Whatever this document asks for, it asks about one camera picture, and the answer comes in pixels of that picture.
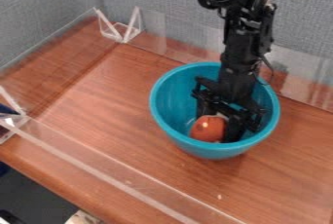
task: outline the teal bowl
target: teal bowl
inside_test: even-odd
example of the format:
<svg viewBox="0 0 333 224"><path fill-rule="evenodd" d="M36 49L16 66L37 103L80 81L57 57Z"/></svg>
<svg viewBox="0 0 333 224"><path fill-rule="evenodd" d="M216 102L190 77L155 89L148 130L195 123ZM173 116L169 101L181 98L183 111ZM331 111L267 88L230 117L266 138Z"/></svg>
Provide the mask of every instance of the teal bowl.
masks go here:
<svg viewBox="0 0 333 224"><path fill-rule="evenodd" d="M208 143L188 137L195 122L196 99L191 96L195 77L212 80L218 77L219 63L199 62L181 65L165 73L156 82L149 95L149 108L157 125L169 140L188 154L211 160L235 157L262 142L272 132L279 120L279 103L270 86L256 83L252 98L266 109L262 130L246 132L232 143Z"/></svg>

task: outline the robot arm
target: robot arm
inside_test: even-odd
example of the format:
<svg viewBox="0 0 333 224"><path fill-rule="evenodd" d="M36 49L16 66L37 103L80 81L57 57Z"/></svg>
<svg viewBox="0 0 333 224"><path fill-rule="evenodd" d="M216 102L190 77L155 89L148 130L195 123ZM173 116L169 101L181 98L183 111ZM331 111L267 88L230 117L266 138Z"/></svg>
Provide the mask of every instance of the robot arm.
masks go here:
<svg viewBox="0 0 333 224"><path fill-rule="evenodd" d="M258 82L262 62L270 67L264 54L272 42L271 26L275 12L274 0L198 0L199 4L218 10L224 19L222 66L216 81L196 78L192 91L198 99L196 117L203 113L226 115L228 125L226 142L236 141L246 130L258 131L264 109L251 98Z"/></svg>

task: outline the gray fabric wall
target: gray fabric wall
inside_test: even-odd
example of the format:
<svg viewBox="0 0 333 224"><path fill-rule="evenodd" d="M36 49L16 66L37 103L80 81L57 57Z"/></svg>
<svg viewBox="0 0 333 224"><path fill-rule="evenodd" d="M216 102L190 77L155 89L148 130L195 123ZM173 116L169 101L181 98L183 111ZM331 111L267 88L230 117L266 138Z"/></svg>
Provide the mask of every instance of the gray fabric wall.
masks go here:
<svg viewBox="0 0 333 224"><path fill-rule="evenodd" d="M0 0L0 66L99 0Z"/></svg>
<svg viewBox="0 0 333 224"><path fill-rule="evenodd" d="M127 21L136 5L180 19L222 27L215 12L202 9L195 0L103 0L103 3L108 15L119 21ZM315 56L333 57L333 0L276 0L276 3L275 43ZM169 35L183 38L188 29L183 27L180 31Z"/></svg>

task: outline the bowl rim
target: bowl rim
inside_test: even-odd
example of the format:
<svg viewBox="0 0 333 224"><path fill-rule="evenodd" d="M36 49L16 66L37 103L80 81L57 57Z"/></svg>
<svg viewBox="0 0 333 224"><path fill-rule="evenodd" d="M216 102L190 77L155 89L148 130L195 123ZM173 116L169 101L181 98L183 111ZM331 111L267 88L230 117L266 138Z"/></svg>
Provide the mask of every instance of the bowl rim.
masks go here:
<svg viewBox="0 0 333 224"><path fill-rule="evenodd" d="M194 145L199 148L203 149L208 149L208 150L234 150L238 148L246 148L247 146L252 146L256 143L259 143L260 141L263 141L267 136L270 135L270 133L272 132L278 120L279 120L279 115L280 115L280 107L279 107L279 102L278 102L278 98L275 95L275 92L272 90L272 88L270 87L270 85L263 84L262 87L264 89L264 91L267 92L268 98L271 100L271 104L272 104L272 111L271 111L271 119L267 123L267 125L264 126L264 128L262 129L260 132L258 132L254 136L238 141L238 142L232 142L232 143L208 143L204 141L199 141L191 137L188 137L187 135L181 134L179 131L176 131L168 124L167 122L163 120L159 111L157 111L157 106L156 106L156 97L157 97L157 92L159 92L159 88L163 84L163 82L177 72L187 70L190 68L198 67L198 66L207 66L207 67L219 67L219 63L218 62L196 62L196 63L191 63L191 64L184 64L180 65L177 67L175 67L173 69L171 69L157 80L157 82L153 85L153 88L151 89L151 94L149 94L149 108L151 108L151 113L153 116L155 121L157 122L160 128L163 129L163 131L165 132L165 134L175 138L176 142L183 142L188 145Z"/></svg>

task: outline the white bracket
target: white bracket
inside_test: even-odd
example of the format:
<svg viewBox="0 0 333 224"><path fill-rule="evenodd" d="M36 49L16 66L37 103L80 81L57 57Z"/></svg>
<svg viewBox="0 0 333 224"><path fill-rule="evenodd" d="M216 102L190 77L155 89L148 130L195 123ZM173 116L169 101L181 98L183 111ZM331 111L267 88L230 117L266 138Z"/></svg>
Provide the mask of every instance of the white bracket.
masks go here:
<svg viewBox="0 0 333 224"><path fill-rule="evenodd" d="M141 17L139 7L135 7L132 10L128 25L119 22L111 24L103 12L97 9L95 9L95 12L99 17L100 33L105 38L125 44L141 32Z"/></svg>
<svg viewBox="0 0 333 224"><path fill-rule="evenodd" d="M14 99L10 97L10 95L1 86L0 86L0 95L6 100L6 104L20 113L20 115L17 115L16 118L8 117L4 119L4 121L12 127L21 127L25 124L28 118L25 117L25 113L20 108L18 104L16 103ZM5 132L0 136L0 144L2 144L13 136L13 134L14 133L12 131Z"/></svg>

